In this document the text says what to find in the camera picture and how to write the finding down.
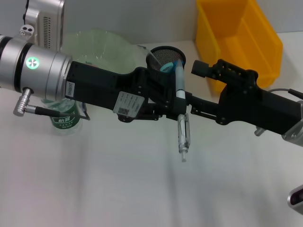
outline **clear pen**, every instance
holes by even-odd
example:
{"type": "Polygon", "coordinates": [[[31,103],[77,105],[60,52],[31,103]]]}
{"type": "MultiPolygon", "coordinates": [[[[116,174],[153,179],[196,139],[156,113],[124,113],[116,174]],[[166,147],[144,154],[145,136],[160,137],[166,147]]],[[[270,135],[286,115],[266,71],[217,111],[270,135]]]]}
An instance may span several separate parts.
{"type": "MultiPolygon", "coordinates": [[[[176,97],[185,99],[185,77],[182,61],[179,59],[176,67],[176,97]]],[[[188,114],[178,116],[179,153],[182,162],[186,162],[186,154],[190,145],[188,114]]]]}

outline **barcode label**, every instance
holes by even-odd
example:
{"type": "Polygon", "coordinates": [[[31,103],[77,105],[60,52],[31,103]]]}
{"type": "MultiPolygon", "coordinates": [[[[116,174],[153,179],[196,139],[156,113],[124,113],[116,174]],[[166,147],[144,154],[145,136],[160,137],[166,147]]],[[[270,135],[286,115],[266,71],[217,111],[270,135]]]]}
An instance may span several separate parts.
{"type": "Polygon", "coordinates": [[[74,90],[75,83],[67,81],[65,87],[65,96],[74,97],[74,90]]]}
{"type": "Polygon", "coordinates": [[[139,113],[144,100],[144,97],[121,91],[113,112],[135,118],[139,113]]]}

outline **mesh pen holder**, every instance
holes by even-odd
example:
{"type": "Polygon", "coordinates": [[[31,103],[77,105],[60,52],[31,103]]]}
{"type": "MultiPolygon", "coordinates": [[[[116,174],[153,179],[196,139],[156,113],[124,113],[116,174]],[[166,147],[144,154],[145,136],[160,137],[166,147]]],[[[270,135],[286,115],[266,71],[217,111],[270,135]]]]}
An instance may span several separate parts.
{"type": "Polygon", "coordinates": [[[165,76],[167,72],[160,72],[162,66],[167,63],[175,63],[178,59],[182,61],[183,68],[186,63],[186,57],[184,53],[172,46],[159,46],[151,50],[152,54],[158,59],[161,65],[155,60],[155,58],[148,54],[146,57],[147,69],[153,76],[165,76]]]}

